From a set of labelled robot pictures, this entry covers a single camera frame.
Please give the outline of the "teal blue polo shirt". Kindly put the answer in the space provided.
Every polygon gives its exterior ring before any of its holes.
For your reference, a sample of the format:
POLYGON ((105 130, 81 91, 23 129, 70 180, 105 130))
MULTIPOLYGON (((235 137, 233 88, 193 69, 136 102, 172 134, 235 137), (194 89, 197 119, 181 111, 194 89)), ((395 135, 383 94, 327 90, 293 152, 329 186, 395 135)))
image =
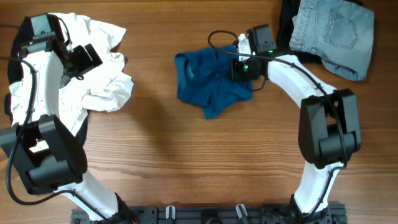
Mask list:
POLYGON ((177 72, 177 98, 199 106, 205 119, 219 116, 226 108, 253 97, 251 82, 230 79, 230 61, 237 59, 232 45, 211 47, 178 53, 175 58, 177 72))

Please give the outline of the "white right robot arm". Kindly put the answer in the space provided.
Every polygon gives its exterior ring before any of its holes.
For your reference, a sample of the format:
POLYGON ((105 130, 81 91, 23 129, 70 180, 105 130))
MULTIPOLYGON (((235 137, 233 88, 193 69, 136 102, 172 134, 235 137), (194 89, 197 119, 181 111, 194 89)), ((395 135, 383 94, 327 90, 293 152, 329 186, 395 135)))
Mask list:
POLYGON ((264 77, 300 108, 298 145, 305 165, 292 196, 289 218, 294 223, 326 218, 336 176, 362 144, 355 94, 321 81, 290 54, 241 56, 232 59, 230 66, 234 81, 264 77))

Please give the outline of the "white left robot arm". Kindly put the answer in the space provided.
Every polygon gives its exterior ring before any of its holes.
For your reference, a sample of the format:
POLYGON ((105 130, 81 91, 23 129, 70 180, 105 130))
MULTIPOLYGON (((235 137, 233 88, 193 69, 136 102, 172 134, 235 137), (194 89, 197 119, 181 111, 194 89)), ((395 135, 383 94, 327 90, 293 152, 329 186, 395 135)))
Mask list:
POLYGON ((82 143, 61 122, 59 90, 64 76, 81 80, 103 64, 91 44, 67 50, 59 41, 24 42, 16 57, 6 57, 22 77, 22 111, 1 130, 9 161, 6 187, 20 205, 33 206, 62 195, 82 208, 93 223, 134 223, 120 196, 89 171, 82 143))

